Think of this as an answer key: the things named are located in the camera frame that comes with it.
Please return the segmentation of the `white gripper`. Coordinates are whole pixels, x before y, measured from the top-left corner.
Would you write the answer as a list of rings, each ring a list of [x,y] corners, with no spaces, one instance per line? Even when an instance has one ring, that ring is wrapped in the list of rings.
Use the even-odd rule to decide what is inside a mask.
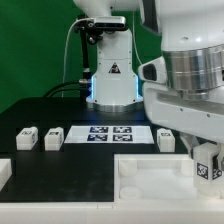
[[[199,145],[197,137],[217,142],[217,167],[224,172],[224,87],[210,90],[206,101],[188,101],[166,85],[145,82],[143,97],[149,120],[181,132],[190,158]]]

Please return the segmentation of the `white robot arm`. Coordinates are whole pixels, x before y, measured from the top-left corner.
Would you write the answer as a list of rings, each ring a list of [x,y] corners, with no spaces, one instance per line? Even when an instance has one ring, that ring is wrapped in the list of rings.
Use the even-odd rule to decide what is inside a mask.
[[[151,123],[224,144],[224,0],[73,0],[100,38],[87,104],[121,111],[144,103]],[[114,11],[139,10],[162,55],[134,74],[131,32]]]

